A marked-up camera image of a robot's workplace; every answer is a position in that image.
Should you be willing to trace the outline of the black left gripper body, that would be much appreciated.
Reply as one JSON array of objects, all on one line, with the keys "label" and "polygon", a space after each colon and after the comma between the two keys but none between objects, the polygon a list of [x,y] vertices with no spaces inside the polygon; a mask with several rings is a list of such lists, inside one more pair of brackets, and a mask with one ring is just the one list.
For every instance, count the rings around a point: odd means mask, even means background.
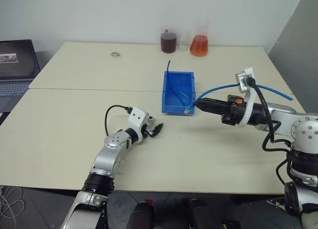
[{"label": "black left gripper body", "polygon": [[142,122],[142,134],[144,138],[146,136],[154,137],[155,118],[147,114]]}]

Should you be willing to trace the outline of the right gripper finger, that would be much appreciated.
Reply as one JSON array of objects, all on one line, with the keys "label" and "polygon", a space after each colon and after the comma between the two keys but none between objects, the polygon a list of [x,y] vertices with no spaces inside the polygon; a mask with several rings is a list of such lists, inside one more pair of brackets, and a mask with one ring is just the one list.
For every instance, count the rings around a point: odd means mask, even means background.
[{"label": "right gripper finger", "polygon": [[196,107],[203,107],[203,106],[227,106],[226,101],[218,100],[218,99],[212,99],[212,98],[201,98],[199,100],[196,100],[194,102],[194,105]]},{"label": "right gripper finger", "polygon": [[224,115],[227,111],[227,105],[196,104],[195,106],[204,112],[213,113],[217,115]]}]

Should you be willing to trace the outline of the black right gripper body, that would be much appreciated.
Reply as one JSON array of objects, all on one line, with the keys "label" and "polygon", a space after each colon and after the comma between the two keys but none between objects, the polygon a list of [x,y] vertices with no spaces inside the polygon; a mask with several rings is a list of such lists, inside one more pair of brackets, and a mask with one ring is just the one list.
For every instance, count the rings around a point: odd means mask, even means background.
[{"label": "black right gripper body", "polygon": [[223,124],[235,126],[242,120],[246,108],[246,102],[240,96],[228,95],[226,111],[222,115]]}]

